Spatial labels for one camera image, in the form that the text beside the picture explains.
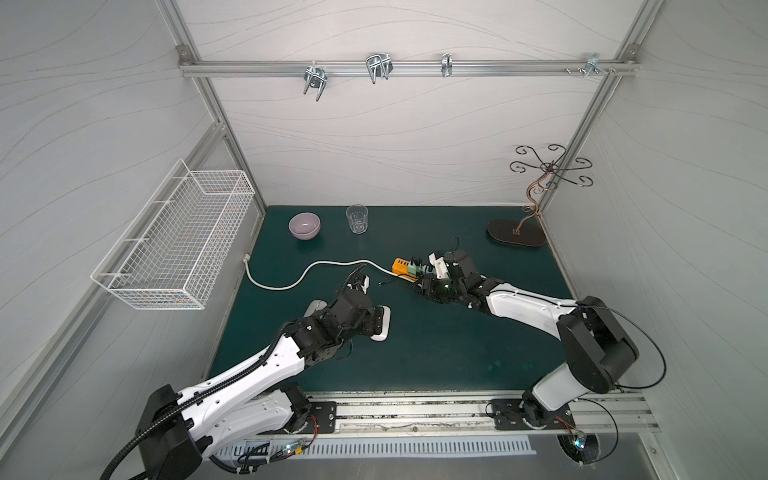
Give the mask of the white wireless mouse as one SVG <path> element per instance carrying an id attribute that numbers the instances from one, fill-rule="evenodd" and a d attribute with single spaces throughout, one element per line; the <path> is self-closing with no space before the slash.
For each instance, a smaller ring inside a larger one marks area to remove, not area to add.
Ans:
<path id="1" fill-rule="evenodd" d="M 387 339 L 391 323 L 391 309 L 387 306 L 376 306 L 373 318 L 373 333 L 370 339 L 376 342 L 383 342 Z"/>

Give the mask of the silver wireless mouse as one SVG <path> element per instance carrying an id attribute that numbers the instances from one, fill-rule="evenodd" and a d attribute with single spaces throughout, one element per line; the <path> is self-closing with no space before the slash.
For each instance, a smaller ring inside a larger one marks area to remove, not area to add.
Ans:
<path id="1" fill-rule="evenodd" d="M 307 309 L 306 309 L 306 311 L 304 313 L 304 317 L 311 317 L 315 312 L 323 310 L 326 307 L 327 307 L 327 302 L 326 301 L 319 300 L 319 299 L 313 300 L 308 305 L 308 307 L 307 307 Z"/>

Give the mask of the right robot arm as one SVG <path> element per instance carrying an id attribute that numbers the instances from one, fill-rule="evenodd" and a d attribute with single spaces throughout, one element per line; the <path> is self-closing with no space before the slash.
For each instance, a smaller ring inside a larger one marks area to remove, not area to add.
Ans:
<path id="1" fill-rule="evenodd" d="M 623 315 L 597 297 L 562 299 L 521 289 L 480 273 L 463 250 L 437 251 L 427 262 L 414 259 L 402 273 L 425 298 L 510 319 L 559 342 L 565 361 L 526 390 L 517 407 L 531 429 L 544 429 L 558 410 L 585 394 L 618 388 L 640 358 L 619 322 Z"/>

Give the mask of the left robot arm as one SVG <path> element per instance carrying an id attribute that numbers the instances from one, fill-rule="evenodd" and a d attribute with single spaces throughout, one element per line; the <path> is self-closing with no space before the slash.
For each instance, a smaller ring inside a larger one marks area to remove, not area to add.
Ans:
<path id="1" fill-rule="evenodd" d="M 356 269 L 331 302 L 312 302 L 304 317 L 282 324 L 260 352 L 197 385 L 155 390 L 134 437 L 105 466 L 102 478 L 111 478 L 138 451 L 139 478 L 186 479 L 230 443 L 251 434 L 301 429 L 311 404 L 300 388 L 281 382 L 332 358 L 356 336 L 383 341 L 389 334 L 391 310 L 373 303 L 369 284 Z"/>

